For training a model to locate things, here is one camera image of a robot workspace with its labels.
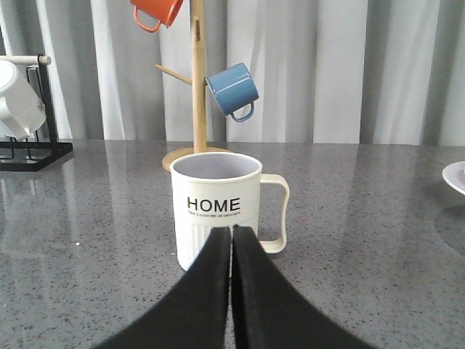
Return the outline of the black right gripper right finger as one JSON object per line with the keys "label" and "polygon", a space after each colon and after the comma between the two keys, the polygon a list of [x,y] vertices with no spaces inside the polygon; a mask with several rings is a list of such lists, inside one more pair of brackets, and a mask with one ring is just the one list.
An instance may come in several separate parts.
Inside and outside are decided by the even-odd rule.
{"label": "black right gripper right finger", "polygon": [[233,227],[232,316],[237,348],[371,348],[292,287],[252,228]]}

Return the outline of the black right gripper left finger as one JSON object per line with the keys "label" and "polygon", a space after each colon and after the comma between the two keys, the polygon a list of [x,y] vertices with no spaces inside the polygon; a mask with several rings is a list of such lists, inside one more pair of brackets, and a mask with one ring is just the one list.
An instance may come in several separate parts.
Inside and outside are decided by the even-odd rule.
{"label": "black right gripper left finger", "polygon": [[142,317],[98,348],[222,348],[227,321],[231,234],[211,230],[185,275]]}

